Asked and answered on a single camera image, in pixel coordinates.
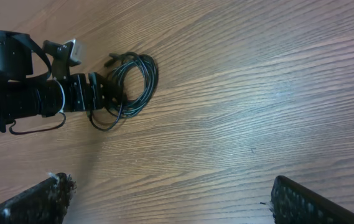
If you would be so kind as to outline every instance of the black object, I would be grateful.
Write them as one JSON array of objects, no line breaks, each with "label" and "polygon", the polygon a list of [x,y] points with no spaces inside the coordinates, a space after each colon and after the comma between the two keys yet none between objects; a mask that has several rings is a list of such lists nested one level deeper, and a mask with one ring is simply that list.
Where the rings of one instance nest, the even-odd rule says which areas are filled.
[{"label": "black object", "polygon": [[354,224],[354,213],[284,176],[271,192],[275,224]]},{"label": "black object", "polygon": [[58,224],[63,222],[76,183],[59,173],[0,204],[0,223]]},{"label": "black object", "polygon": [[[38,76],[33,73],[31,52],[35,52],[46,64],[48,72]],[[81,48],[71,40],[66,44],[56,44],[46,40],[42,49],[28,34],[0,30],[0,131],[6,131],[6,124],[12,134],[28,134],[48,131],[54,128],[18,133],[12,129],[15,119],[35,116],[54,116],[57,113],[87,111],[94,127],[102,131],[111,129],[120,118],[130,118],[138,114],[149,102],[157,86],[158,72],[155,61],[148,55],[128,52],[124,55],[111,54],[112,60],[120,60],[108,78],[97,73],[70,74],[69,67],[76,66]],[[54,60],[50,64],[46,54]],[[136,100],[128,100],[124,93],[124,78],[127,72],[137,66],[144,76],[145,89]],[[93,110],[105,108],[116,116],[114,124],[106,129],[93,123]]]}]

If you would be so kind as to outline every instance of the thin black wire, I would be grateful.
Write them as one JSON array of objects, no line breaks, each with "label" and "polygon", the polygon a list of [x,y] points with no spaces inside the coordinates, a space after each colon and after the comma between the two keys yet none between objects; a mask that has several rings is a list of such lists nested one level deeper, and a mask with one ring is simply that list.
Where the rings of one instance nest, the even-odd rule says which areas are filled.
[{"label": "thin black wire", "polygon": [[111,101],[110,108],[107,108],[109,114],[116,117],[116,121],[108,128],[99,128],[92,119],[92,111],[89,119],[91,124],[100,131],[109,131],[121,118],[132,118],[136,116],[148,104],[149,100],[154,94],[157,83],[159,82],[159,72],[152,57],[142,54],[138,55],[134,52],[127,52],[122,55],[109,54],[111,60],[105,63],[105,67],[112,66],[115,62],[120,61],[121,65],[108,73],[107,79],[117,84],[121,91],[124,90],[124,80],[130,69],[137,67],[144,77],[144,91],[135,100],[128,100],[124,93],[121,94],[120,99],[116,99],[117,103]]},{"label": "thin black wire", "polygon": [[15,134],[15,135],[22,135],[22,134],[31,134],[31,133],[38,133],[38,132],[43,132],[43,131],[50,131],[50,130],[54,130],[54,129],[60,128],[60,127],[62,127],[62,126],[65,124],[65,122],[66,122],[66,115],[65,115],[64,113],[61,113],[61,112],[59,112],[59,113],[63,115],[63,121],[62,121],[62,123],[58,124],[58,125],[55,126],[55,127],[46,128],[46,129],[40,129],[40,130],[35,130],[35,131],[17,132],[17,131],[12,130],[12,127],[15,126],[15,124],[16,124],[16,120],[14,120],[14,123],[11,125],[11,127],[9,127],[9,132],[10,132],[11,134]]}]

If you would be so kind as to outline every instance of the wooden table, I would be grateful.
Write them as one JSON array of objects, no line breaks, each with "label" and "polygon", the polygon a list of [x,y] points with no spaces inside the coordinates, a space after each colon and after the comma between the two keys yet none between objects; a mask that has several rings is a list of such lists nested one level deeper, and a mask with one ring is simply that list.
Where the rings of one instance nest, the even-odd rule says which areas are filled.
[{"label": "wooden table", "polygon": [[[259,203],[286,175],[354,211],[354,0],[0,0],[0,29],[84,42],[74,73],[127,51],[160,73],[108,133],[85,113],[0,133],[0,203],[65,172],[78,184],[65,223],[272,223]],[[142,90],[137,70],[126,85]]]}]

